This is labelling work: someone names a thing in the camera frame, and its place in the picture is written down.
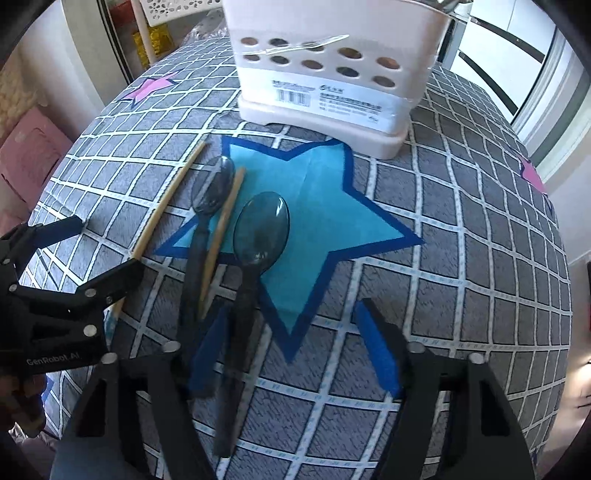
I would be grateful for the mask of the blue-tipped wooden chopstick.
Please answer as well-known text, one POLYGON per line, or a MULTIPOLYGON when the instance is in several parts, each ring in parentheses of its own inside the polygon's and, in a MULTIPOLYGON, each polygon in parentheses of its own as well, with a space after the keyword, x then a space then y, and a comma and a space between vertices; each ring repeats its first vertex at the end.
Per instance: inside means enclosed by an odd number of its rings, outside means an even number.
POLYGON ((160 221, 161 216, 163 215, 168 203, 174 196, 176 189, 182 183, 184 177, 186 176, 187 172, 190 170, 191 166, 197 160, 197 157, 200 155, 201 151, 204 150, 205 141, 201 140, 197 143, 197 145, 193 148, 191 153, 188 155, 188 158, 184 162, 184 164, 175 172, 172 180, 166 186, 163 194, 160 196, 155 209, 151 213, 148 221, 145 224, 145 228, 143 229, 141 235, 139 236, 131 254, 131 258, 133 260, 137 260, 141 262, 141 258, 147 248, 148 242, 150 241, 157 224, 160 221))

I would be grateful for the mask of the white utensil caddy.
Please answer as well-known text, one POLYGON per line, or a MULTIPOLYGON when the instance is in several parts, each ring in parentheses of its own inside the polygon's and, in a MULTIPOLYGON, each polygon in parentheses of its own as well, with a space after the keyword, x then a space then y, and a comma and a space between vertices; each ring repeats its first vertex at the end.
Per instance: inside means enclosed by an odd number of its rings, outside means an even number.
POLYGON ((437 2, 225 1, 245 121, 394 158, 451 17, 437 2))

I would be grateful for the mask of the white refrigerator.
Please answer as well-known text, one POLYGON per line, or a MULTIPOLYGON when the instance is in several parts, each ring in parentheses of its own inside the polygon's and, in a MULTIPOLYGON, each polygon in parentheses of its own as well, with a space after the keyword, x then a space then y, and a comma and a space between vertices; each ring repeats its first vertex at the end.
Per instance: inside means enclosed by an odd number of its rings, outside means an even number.
POLYGON ((472 1, 455 10, 459 38, 446 69, 476 85, 524 143, 547 134, 545 117, 568 87, 572 49, 533 1, 472 1))

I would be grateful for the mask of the checked grey tablecloth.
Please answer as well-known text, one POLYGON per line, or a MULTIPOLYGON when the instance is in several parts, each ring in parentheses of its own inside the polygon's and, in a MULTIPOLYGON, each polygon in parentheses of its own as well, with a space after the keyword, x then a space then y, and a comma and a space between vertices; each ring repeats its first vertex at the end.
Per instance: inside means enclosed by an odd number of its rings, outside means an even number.
POLYGON ((479 85, 436 67, 409 135, 391 160, 325 135, 259 126, 238 113, 228 39, 176 50, 86 127, 47 184, 32 219, 77 215, 84 231, 36 253, 22 282, 71 292, 123 262, 175 172, 204 152, 163 214, 125 301, 113 349, 156 352, 176 332, 180 259, 159 256, 191 224, 190 191, 218 155, 245 161, 287 200, 290 240, 313 255, 263 276, 245 412, 221 479, 368 479, 399 405, 382 389, 353 320, 370 298, 388 321, 433 352, 489 362, 530 455, 547 445, 563 393, 572 295, 554 208, 525 147, 479 85))

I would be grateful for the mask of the pink box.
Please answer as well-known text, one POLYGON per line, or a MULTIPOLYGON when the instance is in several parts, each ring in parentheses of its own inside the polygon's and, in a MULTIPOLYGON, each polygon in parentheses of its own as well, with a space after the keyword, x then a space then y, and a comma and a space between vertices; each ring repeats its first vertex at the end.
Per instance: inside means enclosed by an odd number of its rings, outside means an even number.
POLYGON ((41 193, 72 146, 37 107, 1 145, 1 234, 29 220, 41 193))

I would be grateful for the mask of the dark translucent plastic spoon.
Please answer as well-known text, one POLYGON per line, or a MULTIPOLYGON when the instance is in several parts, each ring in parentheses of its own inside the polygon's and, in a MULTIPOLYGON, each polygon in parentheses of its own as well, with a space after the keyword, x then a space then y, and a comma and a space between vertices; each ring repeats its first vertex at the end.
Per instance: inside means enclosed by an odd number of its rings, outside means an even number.
POLYGON ((186 366, 190 366, 194 334, 197 333, 199 297, 207 243, 211 234, 209 223, 228 199, 235 179, 235 163, 228 156, 220 155, 214 160, 214 174, 204 192, 200 192, 197 187, 191 189, 191 206, 197 218, 197 227, 192 234, 188 251, 177 330, 177 340, 181 344, 186 366))
POLYGON ((235 423, 242 398, 242 371, 252 334, 254 304, 259 278, 269 270, 287 245, 290 211, 276 192, 253 196, 242 208, 235 223, 232 245, 242 270, 242 284, 228 313, 221 405, 213 444, 213 454, 228 458, 235 445, 235 423))

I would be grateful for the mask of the beige perforated storage cart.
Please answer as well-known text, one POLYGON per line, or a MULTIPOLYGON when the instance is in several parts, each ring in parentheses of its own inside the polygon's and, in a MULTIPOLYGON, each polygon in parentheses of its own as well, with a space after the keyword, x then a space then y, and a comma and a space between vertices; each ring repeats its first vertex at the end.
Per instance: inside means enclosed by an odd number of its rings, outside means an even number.
POLYGON ((153 65, 157 56, 151 44, 149 28, 193 14, 221 8, 221 0, 131 0, 134 18, 145 49, 148 64, 153 65))

